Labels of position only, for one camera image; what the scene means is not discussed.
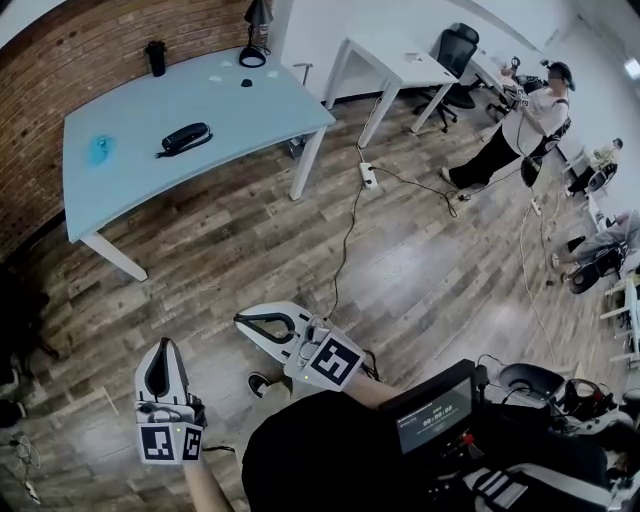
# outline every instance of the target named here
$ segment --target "brick wall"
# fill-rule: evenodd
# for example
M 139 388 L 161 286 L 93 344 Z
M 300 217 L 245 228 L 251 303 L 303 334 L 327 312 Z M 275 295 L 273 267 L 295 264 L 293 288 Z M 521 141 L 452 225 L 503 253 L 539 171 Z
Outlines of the brick wall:
M 67 0 L 0 49 L 0 261 L 63 208 L 64 118 L 150 71 L 246 42 L 249 0 Z

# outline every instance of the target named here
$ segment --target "wooden floor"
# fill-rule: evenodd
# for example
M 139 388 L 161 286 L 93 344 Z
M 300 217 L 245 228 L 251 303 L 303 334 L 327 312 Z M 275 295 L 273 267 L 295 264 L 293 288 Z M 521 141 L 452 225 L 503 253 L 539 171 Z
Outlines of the wooden floor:
M 479 91 L 478 97 L 487 94 Z M 481 146 L 492 121 L 482 108 L 461 115 L 448 134 L 432 119 L 424 133 L 406 127 L 416 100 L 393 104 L 364 150 L 378 166 L 439 190 L 441 165 L 463 163 Z M 66 241 L 65 227 L 30 254 L 21 272 L 51 296 L 44 337 L 58 362 L 34 357 L 36 380 L 18 393 L 30 411 L 0 442 L 27 434 L 42 458 L 31 479 L 46 510 L 190 510 L 179 469 L 143 466 L 135 447 L 133 373 L 162 336 L 182 352 L 190 390 L 207 407 L 205 445 L 232 444 L 252 404 L 251 371 L 277 376 L 275 363 L 232 325 L 250 305 L 291 300 L 312 312 L 332 307 L 332 277 L 360 186 L 355 142 L 373 100 L 334 109 L 330 129 L 303 198 L 288 190 L 293 162 L 283 146 L 242 158 L 194 179 L 110 224 L 104 236 L 149 273 L 139 283 L 90 249 Z M 587 232 L 578 200 L 559 195 L 559 159 L 548 158 L 535 193 L 547 250 Z M 507 174 L 505 169 L 500 176 Z M 336 325 L 378 355 L 388 382 L 408 387 L 453 364 L 491 353 L 505 362 L 551 366 L 545 336 L 525 290 L 519 233 L 531 197 L 519 173 L 455 205 L 377 173 L 380 187 L 360 197 L 357 224 L 340 276 Z M 622 347 L 600 282 L 582 296 L 546 286 L 540 219 L 524 224 L 529 286 L 546 325 L 557 366 L 581 364 L 585 375 L 620 389 Z M 0 489 L 17 509 L 29 501 L 2 449 Z M 246 510 L 231 454 L 207 454 L 228 496 Z

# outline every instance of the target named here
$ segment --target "chair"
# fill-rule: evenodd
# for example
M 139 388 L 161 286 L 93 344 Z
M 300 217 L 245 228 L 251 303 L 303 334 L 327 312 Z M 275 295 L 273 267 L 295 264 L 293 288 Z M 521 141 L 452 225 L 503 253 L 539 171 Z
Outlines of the chair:
M 464 23 L 459 23 L 456 30 L 445 30 L 442 33 L 442 40 L 440 42 L 438 62 L 453 76 L 460 78 L 469 63 L 469 60 L 478 48 L 478 41 L 480 41 L 478 33 Z M 439 87 L 427 88 L 419 92 L 419 94 L 429 99 L 429 102 L 431 102 L 438 89 Z M 429 105 L 429 103 L 420 105 L 413 111 L 413 113 L 415 115 L 419 115 L 427 105 Z M 442 128 L 444 133 L 447 133 L 449 130 L 445 112 L 453 117 L 452 121 L 454 123 L 458 121 L 456 113 L 448 108 L 447 105 L 464 109 L 472 109 L 476 106 L 473 98 L 469 94 L 468 86 L 453 84 L 447 94 L 445 94 L 442 101 L 436 107 L 436 110 L 438 111 L 438 114 L 440 114 L 440 118 L 444 123 L 444 128 Z

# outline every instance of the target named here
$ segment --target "shoe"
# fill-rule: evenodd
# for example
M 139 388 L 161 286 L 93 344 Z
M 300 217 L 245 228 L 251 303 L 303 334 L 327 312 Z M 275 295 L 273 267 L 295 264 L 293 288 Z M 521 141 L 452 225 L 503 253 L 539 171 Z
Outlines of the shoe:
M 261 373 L 254 372 L 249 375 L 247 384 L 249 384 L 249 389 L 254 395 L 258 398 L 262 398 L 266 393 L 267 388 L 271 386 L 271 381 Z
M 440 177 L 452 187 L 458 188 L 456 184 L 453 181 L 451 181 L 451 176 L 449 174 L 448 167 L 440 167 Z

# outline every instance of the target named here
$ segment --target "white shirt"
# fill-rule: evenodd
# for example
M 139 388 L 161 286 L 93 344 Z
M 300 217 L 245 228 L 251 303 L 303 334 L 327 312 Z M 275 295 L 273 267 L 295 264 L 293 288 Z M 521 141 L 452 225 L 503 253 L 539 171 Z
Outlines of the white shirt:
M 569 117 L 569 106 L 565 103 L 556 103 L 560 99 L 566 100 L 567 97 L 553 96 L 549 87 L 529 94 L 529 111 L 538 120 L 547 137 L 555 133 Z M 502 135 L 513 151 L 520 155 L 530 155 L 542 142 L 543 136 L 526 119 L 522 121 L 523 115 L 521 110 L 509 112 L 502 124 Z

